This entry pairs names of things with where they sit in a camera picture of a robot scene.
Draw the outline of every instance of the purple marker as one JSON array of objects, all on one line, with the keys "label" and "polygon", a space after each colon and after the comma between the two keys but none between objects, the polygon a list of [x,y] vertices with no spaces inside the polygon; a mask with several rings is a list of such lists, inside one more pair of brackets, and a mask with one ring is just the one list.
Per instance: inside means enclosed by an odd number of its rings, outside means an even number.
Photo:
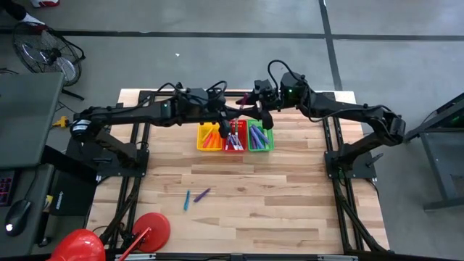
[{"label": "purple marker", "polygon": [[254,132],[255,132],[259,137],[261,137],[261,138],[264,140],[265,143],[269,144],[268,137],[266,137],[266,136],[261,132],[261,130],[260,130],[258,127],[256,127],[256,125],[252,125],[252,128],[253,128]]},{"label": "purple marker", "polygon": [[253,136],[252,136],[252,148],[253,148],[253,149],[256,149],[256,141],[254,141]]},{"label": "purple marker", "polygon": [[254,142],[256,142],[256,147],[258,149],[264,149],[264,146],[262,145],[260,139],[258,138],[258,136],[256,135],[256,133],[255,133],[255,131],[253,130],[252,127],[249,128],[249,132],[252,134]]},{"label": "purple marker", "polygon": [[231,143],[233,149],[237,150],[237,144],[235,142],[235,139],[233,138],[233,134],[231,134],[231,138],[229,139],[229,142]]},{"label": "purple marker", "polygon": [[208,194],[208,192],[210,192],[211,188],[203,191],[200,195],[198,195],[195,199],[194,199],[194,202],[197,203],[198,201],[200,201],[200,199],[203,198],[204,195]]},{"label": "purple marker", "polygon": [[229,147],[229,142],[231,142],[231,134],[227,135],[227,141],[225,142],[225,150]]}]

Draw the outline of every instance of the green basket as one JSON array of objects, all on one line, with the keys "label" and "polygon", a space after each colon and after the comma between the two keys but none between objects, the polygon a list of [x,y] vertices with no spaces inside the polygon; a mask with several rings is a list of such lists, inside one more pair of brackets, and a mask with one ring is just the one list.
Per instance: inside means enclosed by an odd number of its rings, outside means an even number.
[{"label": "green basket", "polygon": [[252,146],[252,134],[249,132],[249,128],[255,125],[262,130],[262,122],[259,120],[247,120],[246,122],[246,136],[248,137],[248,150],[251,152],[269,152],[274,150],[274,135],[273,130],[264,130],[264,134],[268,137],[269,144],[265,145],[264,149],[253,149]]}]

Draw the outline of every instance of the gray floor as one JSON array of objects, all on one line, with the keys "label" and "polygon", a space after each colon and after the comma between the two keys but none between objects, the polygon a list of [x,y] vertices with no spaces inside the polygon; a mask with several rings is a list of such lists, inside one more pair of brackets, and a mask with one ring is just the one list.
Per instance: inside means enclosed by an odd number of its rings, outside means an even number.
[{"label": "gray floor", "polygon": [[[326,0],[326,5],[333,33],[464,34],[460,0]],[[60,7],[31,13],[52,27],[74,30],[323,33],[317,0],[62,0]],[[0,16],[0,25],[12,23]],[[166,81],[208,87],[224,79],[229,88],[251,88],[254,79],[267,77],[271,59],[284,59],[306,74],[316,90],[334,89],[324,40],[67,38],[88,57],[82,78],[71,87],[87,100],[62,97],[76,110],[114,104],[121,88],[156,88]],[[0,67],[26,73],[10,41],[0,36]],[[354,91],[359,103],[391,107],[404,116],[408,130],[463,92],[464,41],[335,41],[334,46],[344,90]],[[279,66],[275,71],[283,72]],[[64,113],[71,116],[62,110],[57,117]],[[66,130],[53,130],[49,143],[64,149],[68,137]],[[422,210],[440,197],[419,140],[376,152],[385,154],[376,169],[391,249],[461,260],[464,208]]]}]

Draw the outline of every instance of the wooden table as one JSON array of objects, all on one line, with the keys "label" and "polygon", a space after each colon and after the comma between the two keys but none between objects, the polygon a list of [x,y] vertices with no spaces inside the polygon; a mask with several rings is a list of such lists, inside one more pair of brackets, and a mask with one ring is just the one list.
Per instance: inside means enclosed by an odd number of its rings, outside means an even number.
[{"label": "wooden table", "polygon": [[[135,105],[139,91],[121,90],[119,102]],[[351,91],[335,94],[338,101],[355,103]],[[235,100],[228,98],[228,105],[235,106]],[[334,190],[323,160],[322,125],[295,109],[274,112],[273,119],[275,149],[268,153],[200,152],[197,124],[152,126],[136,219],[147,212],[167,216],[171,236],[160,252],[342,253]],[[341,129],[345,142],[363,137],[359,123],[341,120]],[[111,134],[129,142],[131,130],[132,125],[113,126]],[[88,229],[108,225],[113,218],[121,180],[109,178],[98,187]],[[207,188],[211,192],[184,212],[186,191],[190,189],[192,200]],[[374,188],[353,180],[353,189],[361,221],[388,248]],[[352,225],[347,225],[354,246]]]}]

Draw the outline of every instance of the red basket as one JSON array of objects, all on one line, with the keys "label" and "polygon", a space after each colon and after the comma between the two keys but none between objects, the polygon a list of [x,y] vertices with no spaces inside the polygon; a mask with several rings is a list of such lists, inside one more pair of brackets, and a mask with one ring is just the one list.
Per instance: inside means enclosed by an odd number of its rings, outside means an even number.
[{"label": "red basket", "polygon": [[[231,121],[231,132],[235,133],[235,120]],[[227,139],[223,139],[223,151],[224,152],[244,152],[248,150],[248,138],[247,138],[248,132],[247,132],[247,121],[246,120],[239,120],[239,140],[241,143],[241,146],[244,148],[244,150],[235,150],[233,149],[233,146],[229,143],[229,147],[225,149],[225,143],[227,142]]]}]

